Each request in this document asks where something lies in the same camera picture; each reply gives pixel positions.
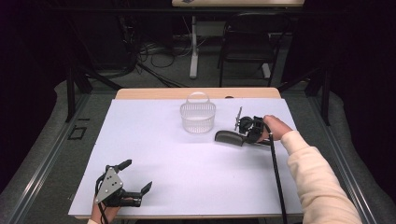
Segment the table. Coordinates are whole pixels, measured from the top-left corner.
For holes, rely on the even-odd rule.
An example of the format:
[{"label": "table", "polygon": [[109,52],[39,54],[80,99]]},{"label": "table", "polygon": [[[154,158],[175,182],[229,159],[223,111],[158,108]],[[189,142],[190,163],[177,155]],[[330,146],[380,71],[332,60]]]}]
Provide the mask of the table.
[{"label": "table", "polygon": [[[183,0],[173,0],[174,7],[302,7],[304,0],[193,0],[189,3]],[[213,32],[213,27],[219,28],[223,23],[216,22],[212,24],[210,30]],[[192,16],[191,35],[192,35],[192,56],[190,67],[190,78],[197,78],[198,68],[198,48],[197,48],[197,20]],[[216,35],[222,35],[222,28],[215,32]],[[262,67],[262,71],[266,77],[270,76],[268,64]]]},{"label": "table", "polygon": [[[195,91],[217,106],[208,133],[187,133],[180,106]],[[127,191],[152,188],[139,208],[123,207],[117,218],[277,217],[281,210],[269,148],[237,147],[214,141],[218,130],[233,130],[242,116],[276,114],[295,128],[286,102],[275,88],[122,89],[113,100],[92,150],[69,215],[88,218],[94,183],[106,165],[132,159],[119,172]],[[302,208],[287,167],[287,152],[276,142],[276,156],[286,210]]]}]

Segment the person's right hand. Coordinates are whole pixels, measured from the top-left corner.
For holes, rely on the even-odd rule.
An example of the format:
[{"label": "person's right hand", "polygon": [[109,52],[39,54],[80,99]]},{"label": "person's right hand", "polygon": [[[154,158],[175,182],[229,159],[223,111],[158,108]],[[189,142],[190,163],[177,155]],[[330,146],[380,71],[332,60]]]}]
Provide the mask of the person's right hand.
[{"label": "person's right hand", "polygon": [[[262,119],[262,121],[271,130],[273,137],[274,137],[274,141],[280,140],[282,138],[283,134],[292,131],[291,127],[289,127],[286,123],[284,123],[282,120],[275,117],[274,115],[265,115],[264,118]],[[262,137],[260,137],[258,142],[268,139],[268,137],[269,137],[268,132],[264,128]]]}]

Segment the white basket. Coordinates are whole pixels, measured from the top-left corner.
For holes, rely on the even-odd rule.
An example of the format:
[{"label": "white basket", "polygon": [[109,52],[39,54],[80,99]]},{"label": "white basket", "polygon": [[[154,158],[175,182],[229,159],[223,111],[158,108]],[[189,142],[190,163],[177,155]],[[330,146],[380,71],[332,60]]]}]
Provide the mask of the white basket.
[{"label": "white basket", "polygon": [[[195,95],[203,95],[203,99],[194,99]],[[216,106],[210,102],[209,96],[204,92],[196,91],[187,97],[187,101],[180,107],[180,114],[184,129],[189,133],[207,133],[213,128]]]}]

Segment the sleeve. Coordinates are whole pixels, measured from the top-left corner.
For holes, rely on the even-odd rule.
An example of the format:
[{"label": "sleeve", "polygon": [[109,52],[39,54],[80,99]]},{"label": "sleeve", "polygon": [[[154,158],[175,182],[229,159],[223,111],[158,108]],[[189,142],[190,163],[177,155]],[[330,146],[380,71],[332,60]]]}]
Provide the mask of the sleeve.
[{"label": "sleeve", "polygon": [[87,224],[98,224],[95,221],[93,221],[92,219],[88,219],[88,223]]},{"label": "sleeve", "polygon": [[304,223],[361,223],[358,211],[340,187],[332,167],[297,131],[282,136],[288,166],[304,212]]}]

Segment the chair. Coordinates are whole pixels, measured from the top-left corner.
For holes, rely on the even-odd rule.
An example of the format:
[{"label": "chair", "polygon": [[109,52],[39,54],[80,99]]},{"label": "chair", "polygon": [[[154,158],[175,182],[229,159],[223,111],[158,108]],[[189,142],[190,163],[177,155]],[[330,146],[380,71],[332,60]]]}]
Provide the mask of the chair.
[{"label": "chair", "polygon": [[270,63],[267,86],[271,86],[280,40],[290,24],[288,17],[278,13],[243,12],[231,16],[224,25],[218,62],[219,86],[222,86],[224,62],[258,63],[259,69]]}]

